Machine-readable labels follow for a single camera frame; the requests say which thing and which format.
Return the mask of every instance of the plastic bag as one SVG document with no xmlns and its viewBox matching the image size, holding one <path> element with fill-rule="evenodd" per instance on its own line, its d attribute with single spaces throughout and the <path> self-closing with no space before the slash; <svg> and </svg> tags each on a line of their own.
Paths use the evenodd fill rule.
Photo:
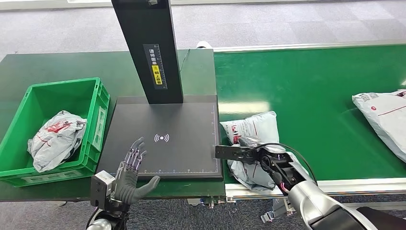
<svg viewBox="0 0 406 230">
<path fill-rule="evenodd" d="M 228 139 L 239 146 L 240 137 L 257 137 L 265 142 L 278 142 L 279 134 L 276 125 L 276 113 L 264 112 L 242 120 L 220 122 L 227 133 Z M 263 171 L 259 164 L 248 164 L 241 161 L 227 161 L 231 173 L 242 185 L 251 191 L 273 190 L 275 183 Z"/>
<path fill-rule="evenodd" d="M 406 90 L 360 93 L 352 101 L 388 148 L 406 162 Z"/>
<path fill-rule="evenodd" d="M 258 162 L 247 164 L 241 161 L 227 160 L 228 167 L 235 179 L 251 191 L 273 190 L 275 183 Z"/>
<path fill-rule="evenodd" d="M 237 144 L 238 138 L 258 137 L 263 142 L 278 142 L 279 134 L 274 111 L 250 116 L 243 120 L 220 122 L 231 144 Z"/>
<path fill-rule="evenodd" d="M 86 122 L 64 110 L 47 121 L 28 140 L 27 151 L 34 159 L 34 168 L 40 173 L 49 171 L 71 157 L 82 143 Z"/>
</svg>

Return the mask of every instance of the robotic hand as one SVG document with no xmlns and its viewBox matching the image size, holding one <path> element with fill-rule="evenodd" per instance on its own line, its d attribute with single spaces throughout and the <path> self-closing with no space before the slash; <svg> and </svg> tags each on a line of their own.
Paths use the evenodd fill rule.
<svg viewBox="0 0 406 230">
<path fill-rule="evenodd" d="M 125 230 L 130 205 L 154 190 L 159 176 L 136 188 L 138 167 L 147 151 L 143 138 L 136 140 L 118 167 L 116 177 L 106 171 L 92 176 L 90 203 L 97 207 L 87 224 L 87 230 Z"/>
<path fill-rule="evenodd" d="M 246 163 L 258 161 L 282 193 L 288 196 L 306 229 L 377 230 L 379 226 L 381 230 L 398 230 L 406 226 L 403 219 L 367 207 L 355 210 L 327 196 L 318 187 L 307 161 L 296 150 L 281 143 L 261 143 L 252 137 L 241 137 L 238 141 L 240 147 L 216 146 L 216 158 Z M 302 158 L 314 180 L 285 148 Z"/>
</svg>

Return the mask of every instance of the white plastic mailer bag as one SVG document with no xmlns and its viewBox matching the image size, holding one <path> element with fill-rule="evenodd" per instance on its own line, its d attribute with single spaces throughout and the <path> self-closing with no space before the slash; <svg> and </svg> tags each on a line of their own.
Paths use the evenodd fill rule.
<svg viewBox="0 0 406 230">
<path fill-rule="evenodd" d="M 264 112 L 242 120 L 220 122 L 231 144 L 237 144 L 240 137 L 258 137 L 265 142 L 279 142 L 276 113 Z"/>
<path fill-rule="evenodd" d="M 360 93 L 352 97 L 376 134 L 406 162 L 406 90 Z"/>
<path fill-rule="evenodd" d="M 51 170 L 65 162 L 82 143 L 86 119 L 61 111 L 47 121 L 36 135 L 28 140 L 28 152 L 38 172 Z"/>
</svg>

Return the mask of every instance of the gray carpet floor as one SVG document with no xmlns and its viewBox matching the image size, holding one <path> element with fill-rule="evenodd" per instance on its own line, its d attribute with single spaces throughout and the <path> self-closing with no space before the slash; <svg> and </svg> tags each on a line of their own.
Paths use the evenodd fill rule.
<svg viewBox="0 0 406 230">
<path fill-rule="evenodd" d="M 406 40 L 404 0 L 174 6 L 172 14 L 178 48 L 200 40 L 213 47 Z M 112 8 L 0 12 L 0 60 L 14 53 L 121 50 L 128 48 Z M 379 198 L 395 200 L 405 199 Z M 131 209 L 128 229 L 302 229 L 297 216 L 263 224 L 259 217 L 271 204 L 248 200 L 208 209 L 179 199 L 140 201 Z M 24 202 L 0 203 L 0 210 L 0 230 L 82 230 L 93 208 L 88 202 Z M 406 217 L 402 211 L 391 214 Z"/>
</svg>

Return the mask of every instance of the green table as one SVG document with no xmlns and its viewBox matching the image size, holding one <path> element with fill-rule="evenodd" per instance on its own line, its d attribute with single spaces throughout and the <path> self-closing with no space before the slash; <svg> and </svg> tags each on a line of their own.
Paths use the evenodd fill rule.
<svg viewBox="0 0 406 230">
<path fill-rule="evenodd" d="M 183 93 L 215 94 L 213 51 L 181 50 L 178 56 Z M 145 95 L 128 52 L 7 55 L 0 62 L 0 140 L 28 86 L 87 77 L 100 77 L 111 96 L 107 124 L 117 97 Z M 0 182 L 0 191 L 0 201 L 83 200 L 90 196 L 90 178 L 20 188 Z M 224 182 L 162 181 L 149 194 L 150 198 L 203 196 L 225 196 Z"/>
<path fill-rule="evenodd" d="M 180 62 L 185 55 L 179 52 Z M 325 192 L 404 193 L 406 164 L 375 135 L 351 96 L 403 88 L 405 61 L 405 45 L 216 50 L 220 120 L 274 110 L 280 141 L 306 157 Z M 212 63 L 212 51 L 191 50 L 181 73 L 185 94 L 213 93 L 205 80 L 214 76 Z M 100 77 L 113 101 L 143 94 L 127 52 L 7 55 L 0 63 L 0 139 L 29 85 L 85 77 Z M 222 141 L 227 143 L 224 135 Z M 88 178 L 23 188 L 0 183 L 0 201 L 86 199 L 88 187 Z M 150 195 L 202 196 L 270 198 L 281 193 L 250 192 L 225 172 L 224 182 L 162 182 Z"/>
</svg>

